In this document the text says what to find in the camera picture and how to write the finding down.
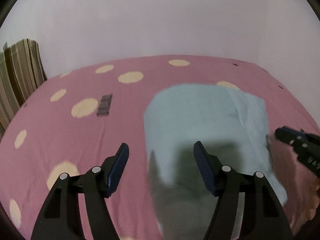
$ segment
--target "wall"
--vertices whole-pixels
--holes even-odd
[[[0,45],[26,37],[39,42],[48,77],[161,54],[254,62],[320,124],[320,24],[305,0],[18,0]]]

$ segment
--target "cream oval spot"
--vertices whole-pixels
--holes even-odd
[[[57,92],[55,92],[52,97],[50,98],[50,102],[56,102],[58,101],[60,98],[62,98],[65,93],[67,92],[66,89],[60,89]]]
[[[18,204],[14,199],[10,199],[9,210],[11,221],[15,225],[16,228],[20,228],[21,226],[21,212]]]
[[[185,67],[190,65],[190,62],[183,59],[172,59],[172,60],[169,60],[168,63],[176,67]]]
[[[65,77],[66,75],[69,75],[72,71],[66,72],[64,74],[62,74],[60,77]]]
[[[118,77],[118,81],[124,84],[139,82],[143,79],[143,74],[140,71],[130,71]]]
[[[20,133],[18,133],[16,140],[14,141],[14,147],[18,149],[24,142],[25,138],[27,136],[27,130],[24,129]]]
[[[236,85],[227,81],[219,81],[216,85],[220,87],[239,89]]]
[[[114,67],[115,67],[115,66],[113,66],[113,65],[102,66],[102,67],[100,67],[100,68],[98,68],[98,69],[96,70],[96,73],[97,73],[97,74],[105,73],[105,72],[108,72],[108,71],[110,71],[110,70],[113,70]]]
[[[67,161],[59,163],[52,169],[47,179],[47,187],[49,190],[51,190],[59,175],[64,172],[68,173],[70,177],[79,175],[79,171],[73,163]]]
[[[75,104],[71,110],[71,115],[76,118],[82,118],[92,114],[98,107],[98,100],[95,98],[85,98]]]

